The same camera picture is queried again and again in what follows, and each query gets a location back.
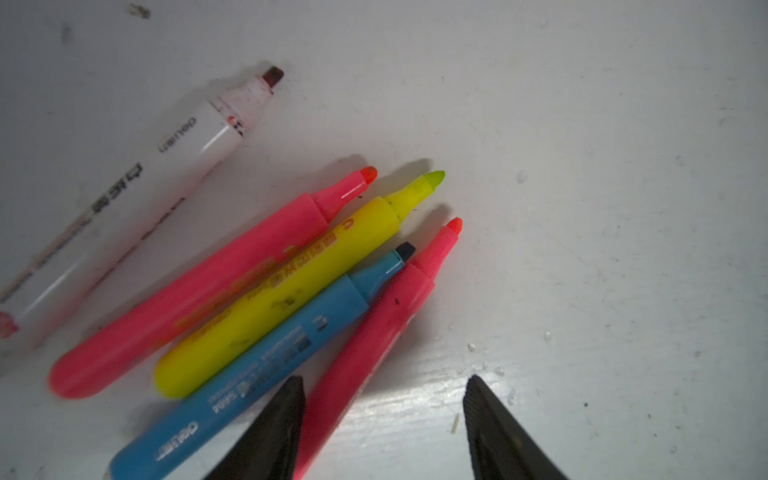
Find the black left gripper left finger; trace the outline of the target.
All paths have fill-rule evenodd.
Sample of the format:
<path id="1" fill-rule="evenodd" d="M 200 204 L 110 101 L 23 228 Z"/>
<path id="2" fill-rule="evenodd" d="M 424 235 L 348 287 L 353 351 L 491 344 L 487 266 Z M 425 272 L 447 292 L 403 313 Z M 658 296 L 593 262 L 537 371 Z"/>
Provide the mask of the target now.
<path id="1" fill-rule="evenodd" d="M 205 479 L 292 479 L 305 405 L 303 378 L 290 376 Z"/>

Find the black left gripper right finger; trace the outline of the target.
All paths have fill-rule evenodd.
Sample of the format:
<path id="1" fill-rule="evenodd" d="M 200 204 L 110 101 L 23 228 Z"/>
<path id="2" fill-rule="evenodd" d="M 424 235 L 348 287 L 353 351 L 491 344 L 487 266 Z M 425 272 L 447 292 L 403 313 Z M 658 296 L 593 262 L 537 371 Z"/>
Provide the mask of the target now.
<path id="1" fill-rule="evenodd" d="M 476 479 L 566 479 L 478 375 L 467 382 L 463 410 Z"/>

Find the pink-red highlighter pen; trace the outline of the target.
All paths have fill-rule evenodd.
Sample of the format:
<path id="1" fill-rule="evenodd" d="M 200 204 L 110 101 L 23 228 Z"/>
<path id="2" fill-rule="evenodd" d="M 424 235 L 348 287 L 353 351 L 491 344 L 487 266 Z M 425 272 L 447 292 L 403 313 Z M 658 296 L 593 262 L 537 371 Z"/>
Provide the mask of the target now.
<path id="1" fill-rule="evenodd" d="M 426 249 L 394 276 L 315 385 L 306 402 L 295 479 L 306 475 L 351 404 L 427 301 L 462 229 L 461 218 L 449 221 Z"/>

